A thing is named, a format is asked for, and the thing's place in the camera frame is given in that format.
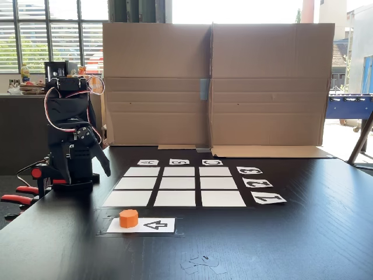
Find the printed number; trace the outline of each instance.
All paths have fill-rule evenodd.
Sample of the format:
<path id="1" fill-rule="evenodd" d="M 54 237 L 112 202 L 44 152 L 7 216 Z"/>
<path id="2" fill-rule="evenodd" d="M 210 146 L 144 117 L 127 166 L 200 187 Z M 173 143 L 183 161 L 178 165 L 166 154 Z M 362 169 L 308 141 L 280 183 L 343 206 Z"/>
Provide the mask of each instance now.
<path id="1" fill-rule="evenodd" d="M 271 204 L 271 203 L 279 203 L 279 202 L 286 202 L 281 195 L 274 194 L 270 192 L 251 192 L 252 196 L 256 203 L 259 204 Z"/>
<path id="2" fill-rule="evenodd" d="M 170 165 L 188 165 L 189 161 L 187 159 L 170 159 Z"/>
<path id="3" fill-rule="evenodd" d="M 142 159 L 138 162 L 138 165 L 157 165 L 159 160 L 147 160 Z"/>
<path id="4" fill-rule="evenodd" d="M 223 165 L 221 160 L 203 160 L 202 164 L 203 165 Z"/>
<path id="5" fill-rule="evenodd" d="M 255 167 L 238 167 L 237 170 L 241 174 L 261 174 L 261 173 L 263 173 L 263 172 L 261 172 L 260 169 L 255 168 Z"/>
<path id="6" fill-rule="evenodd" d="M 245 185 L 250 188 L 273 187 L 267 180 L 245 179 L 242 178 Z"/>

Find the white paper square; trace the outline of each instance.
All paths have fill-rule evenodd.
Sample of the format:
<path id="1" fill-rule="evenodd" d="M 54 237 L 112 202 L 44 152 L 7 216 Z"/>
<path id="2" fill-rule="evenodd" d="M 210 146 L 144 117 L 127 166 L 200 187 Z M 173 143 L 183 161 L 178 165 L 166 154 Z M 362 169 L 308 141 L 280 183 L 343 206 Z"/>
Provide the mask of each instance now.
<path id="1" fill-rule="evenodd" d="M 273 187 L 270 182 L 264 179 L 246 179 L 242 178 L 244 181 L 244 184 L 248 188 L 267 188 L 267 187 Z"/>
<path id="2" fill-rule="evenodd" d="M 142 159 L 138 162 L 138 165 L 158 165 L 159 160 L 155 159 Z"/>
<path id="3" fill-rule="evenodd" d="M 152 191 L 112 191 L 103 207 L 146 206 Z"/>
<path id="4" fill-rule="evenodd" d="M 237 189 L 237 186 L 232 177 L 201 177 L 200 178 L 201 189 L 219 189 L 229 190 Z"/>
<path id="5" fill-rule="evenodd" d="M 202 160 L 202 164 L 203 165 L 208 165 L 208 166 L 211 166 L 211 165 L 223 165 L 223 163 L 221 162 L 221 160 L 217 160 L 217 159 L 203 159 Z"/>
<path id="6" fill-rule="evenodd" d="M 165 167 L 163 176 L 194 176 L 194 167 Z"/>
<path id="7" fill-rule="evenodd" d="M 259 204 L 272 204 L 272 203 L 280 203 L 280 202 L 286 202 L 279 194 L 274 194 L 272 192 L 251 192 L 252 196 L 254 197 L 254 200 L 256 203 Z"/>
<path id="8" fill-rule="evenodd" d="M 130 167 L 124 177 L 157 177 L 160 167 Z"/>
<path id="9" fill-rule="evenodd" d="M 157 177 L 124 177 L 115 186 L 116 190 L 153 189 Z"/>
<path id="10" fill-rule="evenodd" d="M 189 160 L 187 159 L 170 159 L 170 165 L 188 165 Z"/>
<path id="11" fill-rule="evenodd" d="M 256 167 L 237 167 L 237 170 L 241 174 L 261 174 L 261 173 L 263 173 L 259 168 L 256 168 Z"/>
<path id="12" fill-rule="evenodd" d="M 200 167 L 199 175 L 200 176 L 223 176 L 223 177 L 232 176 L 228 167 L 218 167 L 218 166 Z"/>
<path id="13" fill-rule="evenodd" d="M 195 191 L 158 191 L 154 206 L 196 206 Z"/>
<path id="14" fill-rule="evenodd" d="M 163 177 L 159 189 L 195 188 L 194 177 Z"/>
<path id="15" fill-rule="evenodd" d="M 245 207 L 239 191 L 201 191 L 204 207 Z"/>
<path id="16" fill-rule="evenodd" d="M 175 231 L 175 218 L 139 218 L 137 226 L 124 228 L 119 223 L 119 218 L 114 218 L 107 233 L 154 232 L 162 233 Z"/>

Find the window frame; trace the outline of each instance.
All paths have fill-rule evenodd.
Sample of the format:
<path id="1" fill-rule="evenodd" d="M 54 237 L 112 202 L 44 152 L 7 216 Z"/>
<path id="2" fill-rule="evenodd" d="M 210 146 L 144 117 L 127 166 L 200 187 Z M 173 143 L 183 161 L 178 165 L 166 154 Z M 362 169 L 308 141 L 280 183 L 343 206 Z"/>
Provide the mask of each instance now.
<path id="1" fill-rule="evenodd" d="M 20 23 L 45 23 L 47 29 L 47 46 L 48 46 L 48 60 L 53 61 L 53 46 L 52 46 L 52 33 L 51 24 L 52 23 L 77 23 L 78 24 L 78 36 L 79 36 L 79 51 L 80 51 L 80 65 L 86 66 L 85 64 L 85 54 L 84 54 L 84 42 L 83 42 L 83 24 L 84 23 L 105 23 L 109 20 L 85 20 L 82 19 L 82 7 L 80 0 L 76 0 L 76 8 L 78 13 L 78 19 L 51 19 L 49 10 L 49 0 L 44 0 L 45 9 L 45 19 L 19 19 L 18 15 L 18 0 L 13 0 L 13 19 L 0 19 L 0 23 L 13 23 L 15 28 L 15 38 L 16 38 L 16 52 L 17 52 L 17 64 L 18 64 L 18 74 L 22 67 L 22 46 L 20 39 Z M 15 72 L 3 72 L 3 74 L 15 74 Z"/>

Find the tape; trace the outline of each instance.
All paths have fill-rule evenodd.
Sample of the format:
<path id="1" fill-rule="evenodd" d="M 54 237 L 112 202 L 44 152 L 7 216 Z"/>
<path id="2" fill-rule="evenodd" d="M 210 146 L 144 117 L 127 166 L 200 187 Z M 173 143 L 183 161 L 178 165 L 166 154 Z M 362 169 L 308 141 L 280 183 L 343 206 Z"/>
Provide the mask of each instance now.
<path id="1" fill-rule="evenodd" d="M 209 85 L 210 79 L 199 80 L 199 93 L 201 100 L 207 100 L 207 96 L 209 95 Z"/>

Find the dark wooden table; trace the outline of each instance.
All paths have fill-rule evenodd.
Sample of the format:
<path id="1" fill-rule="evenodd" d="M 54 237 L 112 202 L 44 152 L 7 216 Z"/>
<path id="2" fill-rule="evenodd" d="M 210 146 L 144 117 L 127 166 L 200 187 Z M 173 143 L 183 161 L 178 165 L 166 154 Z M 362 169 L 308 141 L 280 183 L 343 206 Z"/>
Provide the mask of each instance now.
<path id="1" fill-rule="evenodd" d="M 54 192 L 0 231 L 0 279 L 373 279 L 373 178 L 339 159 L 223 159 L 236 184 L 236 166 L 260 168 L 287 203 L 258 205 L 238 185 L 246 208 L 139 208 L 139 215 L 178 218 L 174 236 L 99 234 L 119 209 L 101 209 L 114 184 L 139 159 L 212 158 L 195 150 L 109 148 L 112 176 L 90 197 Z M 187 275 L 192 251 L 219 260 Z"/>

